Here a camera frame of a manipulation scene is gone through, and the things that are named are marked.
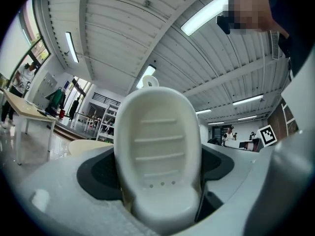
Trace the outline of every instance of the black pants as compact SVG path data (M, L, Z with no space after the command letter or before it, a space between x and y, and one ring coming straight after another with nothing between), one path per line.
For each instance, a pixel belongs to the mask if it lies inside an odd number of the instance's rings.
M22 97L22 93L20 93L15 87L10 88L10 92L18 97ZM10 103L6 101L6 103L2 107L1 121L5 121L7 114L9 113L9 119L13 119L14 109L11 107Z

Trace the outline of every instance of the neck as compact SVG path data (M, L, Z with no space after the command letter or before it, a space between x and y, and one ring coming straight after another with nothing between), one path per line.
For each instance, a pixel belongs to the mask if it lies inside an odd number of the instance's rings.
M261 17L263 18L260 28L263 31L276 30L281 33L285 38L289 37L289 34L283 29L272 17L269 0L261 0L260 3Z

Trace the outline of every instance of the floor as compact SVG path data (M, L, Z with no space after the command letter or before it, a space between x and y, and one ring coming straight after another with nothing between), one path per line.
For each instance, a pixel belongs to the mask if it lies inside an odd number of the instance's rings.
M0 169L10 184L14 186L19 184L48 161L70 155L68 151L70 141L55 133L52 139L52 149L50 152L47 151L50 130L46 125L46 122L31 120L28 134L22 132L20 149L25 158L22 165L16 163L16 155L13 150L15 127L10 126L7 129L0 127Z
M68 117L64 117L63 119L59 119L58 123L62 124L63 126L66 126L67 129L69 129L70 131L73 131L79 135L82 135L84 137L86 137L87 139L91 139L91 138L96 138L97 136L97 131L95 131L95 129L92 130L91 127L88 128L87 132L84 132L84 128L85 128L85 118L82 118L84 123L81 121L77 121L76 124L74 125L74 127L71 124L74 124L74 120L70 121Z

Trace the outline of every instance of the red object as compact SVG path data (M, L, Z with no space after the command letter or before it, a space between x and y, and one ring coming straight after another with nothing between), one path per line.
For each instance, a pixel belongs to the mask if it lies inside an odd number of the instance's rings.
M63 109L60 110L59 117L62 119L64 117L65 111Z

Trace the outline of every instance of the brown wall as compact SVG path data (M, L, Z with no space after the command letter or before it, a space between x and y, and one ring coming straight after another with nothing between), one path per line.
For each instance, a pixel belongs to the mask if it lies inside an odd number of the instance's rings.
M274 130L278 141L286 137L284 113L282 111L281 104L285 105L285 101L281 101L276 110L270 115L267 120L268 124L271 125L272 129ZM293 115L288 107L285 108L285 115L287 120L293 118ZM298 127L295 121L293 121L293 123L289 126L289 135L294 134L297 130Z

